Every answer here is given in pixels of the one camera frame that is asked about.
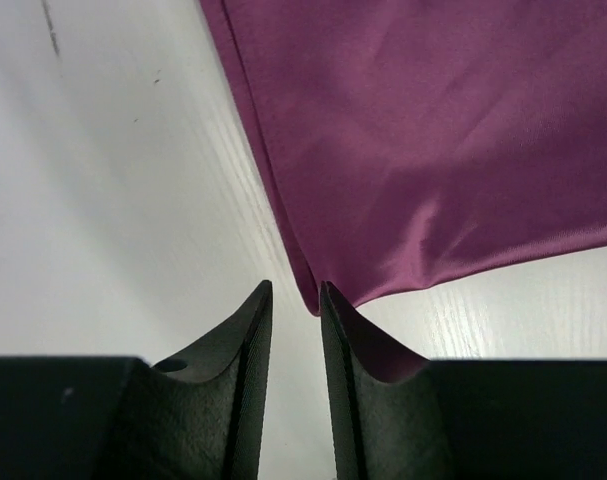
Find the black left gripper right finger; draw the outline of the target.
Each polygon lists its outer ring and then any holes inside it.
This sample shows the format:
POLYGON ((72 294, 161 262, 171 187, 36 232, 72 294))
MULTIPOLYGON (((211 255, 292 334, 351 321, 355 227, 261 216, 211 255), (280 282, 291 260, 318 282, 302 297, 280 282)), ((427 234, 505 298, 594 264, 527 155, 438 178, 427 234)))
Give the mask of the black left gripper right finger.
POLYGON ((319 306, 338 478, 452 478, 427 359, 362 316, 330 282, 319 306))

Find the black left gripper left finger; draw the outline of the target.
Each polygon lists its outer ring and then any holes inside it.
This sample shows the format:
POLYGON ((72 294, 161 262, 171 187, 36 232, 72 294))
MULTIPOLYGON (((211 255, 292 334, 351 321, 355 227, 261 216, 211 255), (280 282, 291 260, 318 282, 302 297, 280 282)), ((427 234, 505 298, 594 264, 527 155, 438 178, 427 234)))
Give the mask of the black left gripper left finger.
POLYGON ((257 478, 272 312, 264 280, 198 340, 133 367, 107 441, 108 478, 257 478))

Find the purple satin napkin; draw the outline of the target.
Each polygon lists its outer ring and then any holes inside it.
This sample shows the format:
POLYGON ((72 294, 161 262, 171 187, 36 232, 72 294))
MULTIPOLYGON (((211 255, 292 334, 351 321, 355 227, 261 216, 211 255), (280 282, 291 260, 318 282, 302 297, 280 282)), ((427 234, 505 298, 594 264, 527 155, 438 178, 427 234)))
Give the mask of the purple satin napkin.
POLYGON ((309 312, 607 358, 607 1, 204 1, 309 312))

